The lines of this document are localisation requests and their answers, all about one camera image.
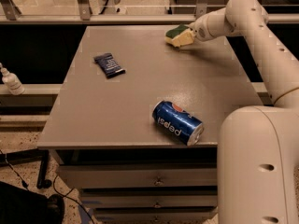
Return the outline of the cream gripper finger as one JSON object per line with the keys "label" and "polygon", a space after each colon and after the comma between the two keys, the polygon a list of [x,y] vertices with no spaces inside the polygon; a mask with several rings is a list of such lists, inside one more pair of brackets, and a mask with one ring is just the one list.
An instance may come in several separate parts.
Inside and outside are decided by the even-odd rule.
{"label": "cream gripper finger", "polygon": [[194,33],[191,29],[176,31],[171,40],[172,45],[176,48],[190,45],[194,42]]}

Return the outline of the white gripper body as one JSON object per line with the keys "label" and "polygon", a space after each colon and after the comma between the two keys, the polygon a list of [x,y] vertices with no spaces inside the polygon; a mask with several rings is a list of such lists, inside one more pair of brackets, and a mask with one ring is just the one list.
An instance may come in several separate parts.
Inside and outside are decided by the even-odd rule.
{"label": "white gripper body", "polygon": [[189,27],[194,32],[195,37],[200,41],[209,41],[214,38],[214,36],[208,30],[207,20],[208,16],[202,16],[189,24]]}

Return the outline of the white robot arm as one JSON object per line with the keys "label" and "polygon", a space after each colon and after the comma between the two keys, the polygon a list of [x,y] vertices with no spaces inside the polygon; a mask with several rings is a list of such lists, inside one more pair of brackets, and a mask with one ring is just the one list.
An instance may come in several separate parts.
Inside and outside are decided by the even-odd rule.
{"label": "white robot arm", "polygon": [[272,102],[239,108],[221,125],[219,224],[298,224],[299,62],[267,22],[258,0],[229,0],[189,25],[200,41],[243,37]]}

